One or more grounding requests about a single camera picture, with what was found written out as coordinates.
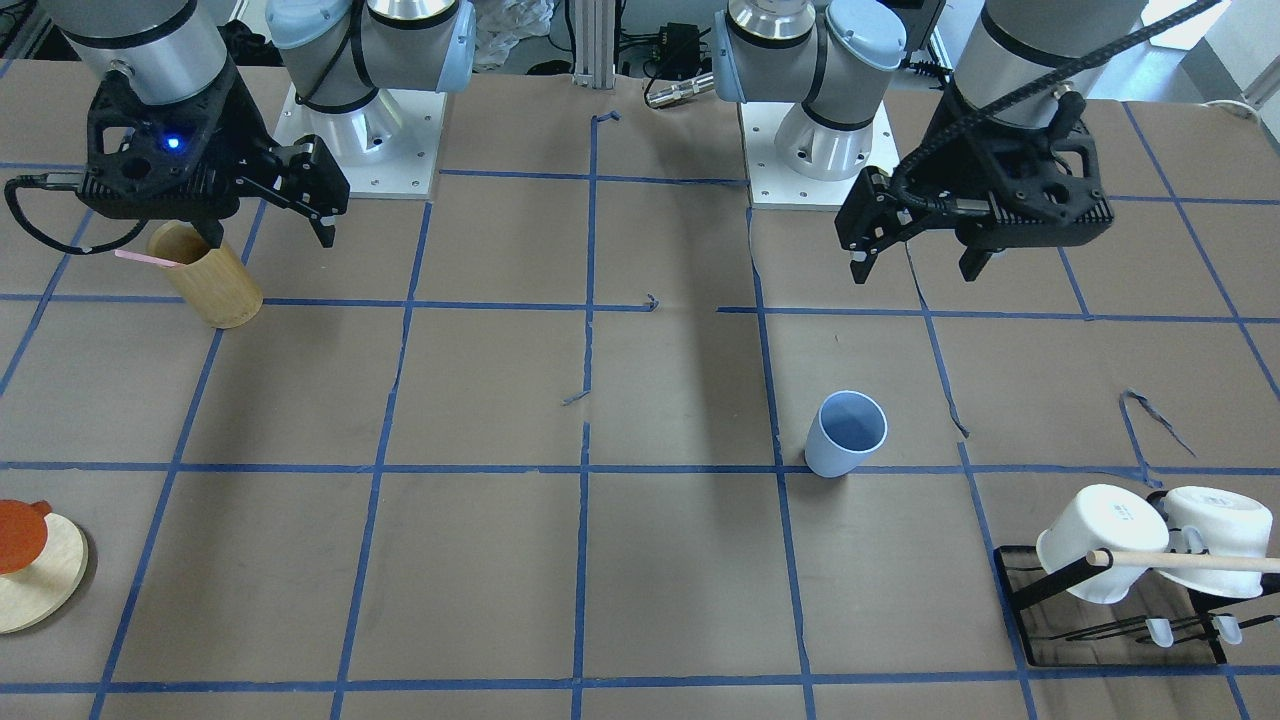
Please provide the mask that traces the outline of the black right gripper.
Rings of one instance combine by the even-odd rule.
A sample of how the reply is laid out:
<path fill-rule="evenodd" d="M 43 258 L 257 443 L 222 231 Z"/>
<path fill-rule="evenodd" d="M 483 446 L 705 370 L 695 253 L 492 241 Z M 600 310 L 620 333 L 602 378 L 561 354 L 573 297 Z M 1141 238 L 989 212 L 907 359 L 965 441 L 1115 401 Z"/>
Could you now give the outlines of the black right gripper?
<path fill-rule="evenodd" d="M 113 219 L 189 222 L 210 249 L 223 245 L 220 220 L 250 196 L 298 213 L 333 249 L 349 201 L 323 138 L 278 143 L 238 70 L 166 105 L 143 102 L 124 73 L 109 70 L 88 110 L 87 141 L 81 201 Z"/>

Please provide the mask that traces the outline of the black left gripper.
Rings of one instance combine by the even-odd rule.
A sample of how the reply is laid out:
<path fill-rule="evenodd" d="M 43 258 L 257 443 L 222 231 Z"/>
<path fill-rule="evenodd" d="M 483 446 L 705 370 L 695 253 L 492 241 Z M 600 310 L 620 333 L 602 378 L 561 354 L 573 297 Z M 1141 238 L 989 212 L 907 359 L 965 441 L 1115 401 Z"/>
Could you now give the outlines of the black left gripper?
<path fill-rule="evenodd" d="M 954 200 L 977 217 L 946 217 L 910 208 L 890 192 L 890 176 L 864 167 L 835 220 L 841 246 L 851 251 L 851 277 L 865 284 L 884 240 L 905 241 L 924 229 L 952 229 L 965 249 L 959 270 L 974 282 L 1004 249 L 1071 247 L 1089 243 L 1115 222 L 1100 177 L 1093 137 L 1075 91 L 1050 101 L 1041 128 L 987 119 L 919 161 L 906 190 L 934 202 Z"/>

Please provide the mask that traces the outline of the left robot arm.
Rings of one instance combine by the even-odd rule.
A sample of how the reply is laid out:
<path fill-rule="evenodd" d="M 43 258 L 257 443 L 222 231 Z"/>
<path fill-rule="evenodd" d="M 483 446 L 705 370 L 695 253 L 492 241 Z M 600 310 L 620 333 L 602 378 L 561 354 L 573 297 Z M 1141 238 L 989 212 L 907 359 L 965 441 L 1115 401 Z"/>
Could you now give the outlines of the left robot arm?
<path fill-rule="evenodd" d="M 835 228 L 852 279 L 927 231 L 952 231 L 974 281 L 1010 249 L 1076 247 L 1115 220 L 1083 115 L 1140 1 L 987 1 L 918 147 L 895 169 L 865 152 L 910 53 L 882 1 L 730 1 L 712 26 L 717 95 L 786 102 L 776 147 L 815 181 L 852 179 Z"/>

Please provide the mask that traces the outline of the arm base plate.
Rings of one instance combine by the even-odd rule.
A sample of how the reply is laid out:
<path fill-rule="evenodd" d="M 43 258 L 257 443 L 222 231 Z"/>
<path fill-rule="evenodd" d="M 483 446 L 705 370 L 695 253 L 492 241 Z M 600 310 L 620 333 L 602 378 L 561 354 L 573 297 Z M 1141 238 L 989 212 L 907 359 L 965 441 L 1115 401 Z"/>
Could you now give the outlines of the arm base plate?
<path fill-rule="evenodd" d="M 429 200 L 448 94 L 383 88 L 355 111 L 325 114 L 294 101 L 289 87 L 274 131 L 282 143 L 320 136 L 353 199 Z"/>
<path fill-rule="evenodd" d="M 864 167 L 899 164 L 884 104 L 855 131 L 820 126 L 796 102 L 746 102 L 739 114 L 756 210 L 837 211 Z"/>

